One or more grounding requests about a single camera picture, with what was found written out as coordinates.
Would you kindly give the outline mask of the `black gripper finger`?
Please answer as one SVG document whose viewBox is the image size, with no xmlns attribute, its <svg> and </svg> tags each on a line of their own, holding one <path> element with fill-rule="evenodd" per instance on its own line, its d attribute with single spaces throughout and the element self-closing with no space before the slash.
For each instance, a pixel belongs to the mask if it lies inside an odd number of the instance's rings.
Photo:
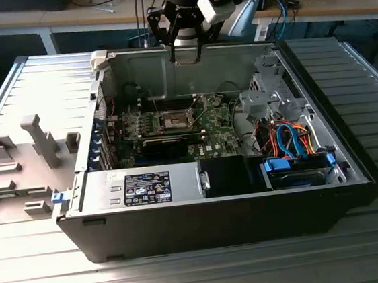
<svg viewBox="0 0 378 283">
<path fill-rule="evenodd" d="M 168 30 L 159 26 L 162 16 L 165 16 L 170 23 Z M 146 18 L 156 40 L 163 45 L 169 46 L 170 61 L 174 63 L 176 60 L 174 42 L 181 26 L 180 13 L 176 11 L 176 5 L 169 3 L 163 7 L 150 7 L 147 10 Z"/>
<path fill-rule="evenodd" d="M 202 53 L 202 47 L 204 46 L 204 44 L 207 43 L 207 41 L 206 41 L 207 36 L 204 32 L 202 22 L 196 24 L 196 26 L 194 27 L 194 30 L 195 30 L 195 35 L 196 35 L 196 47 L 197 47 L 195 61 L 199 62 L 200 59 L 201 59 L 201 56 L 202 56 L 202 54 L 201 54 Z"/>
</svg>

